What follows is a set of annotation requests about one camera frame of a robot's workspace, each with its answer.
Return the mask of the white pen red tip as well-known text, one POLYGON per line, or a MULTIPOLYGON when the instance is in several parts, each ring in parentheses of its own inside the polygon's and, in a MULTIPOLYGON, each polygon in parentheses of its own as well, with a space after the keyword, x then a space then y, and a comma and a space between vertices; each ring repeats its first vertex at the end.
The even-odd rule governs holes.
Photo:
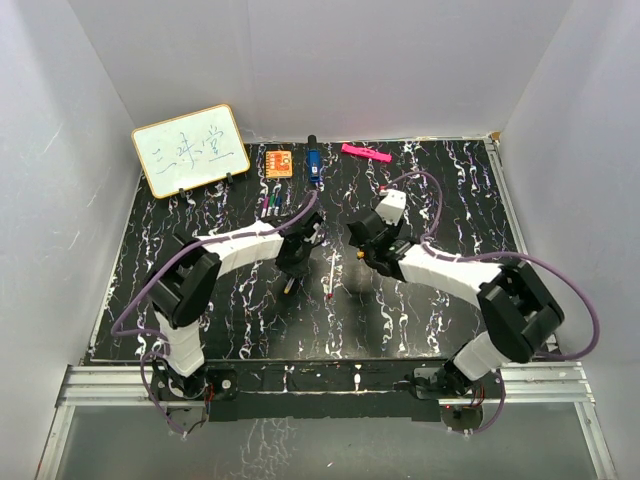
POLYGON ((331 265, 330 265, 330 272, 329 272, 329 284, 328 284, 328 290, 327 290, 328 299, 333 298, 333 295, 334 295, 336 257, 337 257, 337 252, 334 250, 331 256, 331 265))

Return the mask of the white pen purple tip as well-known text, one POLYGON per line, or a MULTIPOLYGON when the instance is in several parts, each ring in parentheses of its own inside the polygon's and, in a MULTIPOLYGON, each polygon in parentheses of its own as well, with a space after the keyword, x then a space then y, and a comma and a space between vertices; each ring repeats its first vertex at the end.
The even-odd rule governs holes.
POLYGON ((262 204, 262 208, 261 208, 260 218, 263 218, 263 217, 266 216, 267 211, 268 211, 268 207, 269 207, 269 200, 270 200, 270 197, 268 195, 265 196, 263 204, 262 204))

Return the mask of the white pen blue tip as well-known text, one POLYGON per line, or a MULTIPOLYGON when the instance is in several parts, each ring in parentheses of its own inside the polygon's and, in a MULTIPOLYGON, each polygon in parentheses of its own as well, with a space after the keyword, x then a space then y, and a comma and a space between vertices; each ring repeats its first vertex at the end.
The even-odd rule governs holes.
POLYGON ((276 197, 273 208, 273 215, 278 216, 281 208, 282 198, 281 196, 276 197))

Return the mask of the white pen green tip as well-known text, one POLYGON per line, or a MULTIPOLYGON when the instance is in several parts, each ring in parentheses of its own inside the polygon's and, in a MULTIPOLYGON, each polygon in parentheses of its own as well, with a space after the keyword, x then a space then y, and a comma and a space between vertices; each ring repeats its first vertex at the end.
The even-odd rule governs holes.
POLYGON ((268 204, 268 207, 267 207, 267 210, 266 210, 266 216, 271 216, 272 215, 274 204, 275 204, 275 200, 276 200, 276 196, 274 194, 272 194, 270 196, 270 199, 269 199, 269 204, 268 204))

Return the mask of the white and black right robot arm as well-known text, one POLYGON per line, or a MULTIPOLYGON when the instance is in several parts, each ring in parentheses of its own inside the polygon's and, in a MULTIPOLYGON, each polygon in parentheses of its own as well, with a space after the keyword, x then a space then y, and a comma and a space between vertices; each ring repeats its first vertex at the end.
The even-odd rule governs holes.
POLYGON ((347 224, 349 244, 378 274, 443 291, 479 309, 485 331, 430 376, 413 372, 396 388, 416 398, 466 397, 482 378, 508 363, 528 363, 565 319, 534 268, 524 260, 451 261, 429 254, 402 223, 360 211, 347 224))

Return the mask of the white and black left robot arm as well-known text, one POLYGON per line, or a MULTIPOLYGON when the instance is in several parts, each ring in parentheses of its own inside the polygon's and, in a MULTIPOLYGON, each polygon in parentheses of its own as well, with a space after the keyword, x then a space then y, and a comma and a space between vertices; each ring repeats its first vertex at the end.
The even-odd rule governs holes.
POLYGON ((267 217, 227 235, 178 241, 182 257, 149 293, 160 333, 168 343, 161 360, 161 381, 172 394, 194 399, 208 386, 199 320, 219 277, 256 262, 273 260, 293 279, 307 271, 312 249, 319 245, 323 216, 315 209, 294 217, 267 217))

